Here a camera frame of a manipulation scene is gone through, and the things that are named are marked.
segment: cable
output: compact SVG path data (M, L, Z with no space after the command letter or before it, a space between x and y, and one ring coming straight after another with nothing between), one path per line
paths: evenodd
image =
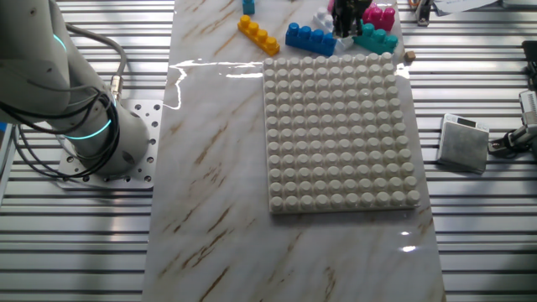
M118 43L116 43L114 40L109 39L103 35L92 33L89 30L77 28L76 26L73 26L72 24L69 24L69 23L66 23L65 26L67 27L67 30L69 30L72 33L81 34L89 39L93 39L95 41L104 43L106 45L109 45L113 49L115 49L119 53L119 56L121 58L119 61L119 67L117 68L117 71L116 71L116 76L123 75L123 72L125 71L125 66L127 65L127 54L125 53L125 50L123 50L123 48Z

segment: white marble tabletop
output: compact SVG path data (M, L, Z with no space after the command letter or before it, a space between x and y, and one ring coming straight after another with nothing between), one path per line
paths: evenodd
M312 26L323 5L258 0L253 21L279 41L276 58L302 57L284 45L287 26ZM175 4L143 301L445 301L428 199L416 211L269 214L268 56L237 30L241 16L240 0Z

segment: pink lego brick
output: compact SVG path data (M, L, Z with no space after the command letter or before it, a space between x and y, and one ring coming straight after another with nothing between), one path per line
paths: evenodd
M384 11L372 3L371 6L363 13L362 20L364 24L371 23L375 29L392 30L395 22L395 9L386 8Z

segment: teal lego brick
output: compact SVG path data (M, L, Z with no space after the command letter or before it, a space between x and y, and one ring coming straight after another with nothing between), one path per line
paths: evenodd
M242 0L242 14L255 14L255 0Z
M399 42L396 36L387 36L384 29L375 30L375 27L370 23L363 25L362 31L363 34L361 36L352 37L354 44L358 44L378 55L385 52L392 54Z

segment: gray device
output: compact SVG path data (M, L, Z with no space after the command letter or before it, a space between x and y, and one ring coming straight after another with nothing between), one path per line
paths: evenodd
M447 113L438 162L482 174L487 166L488 126Z

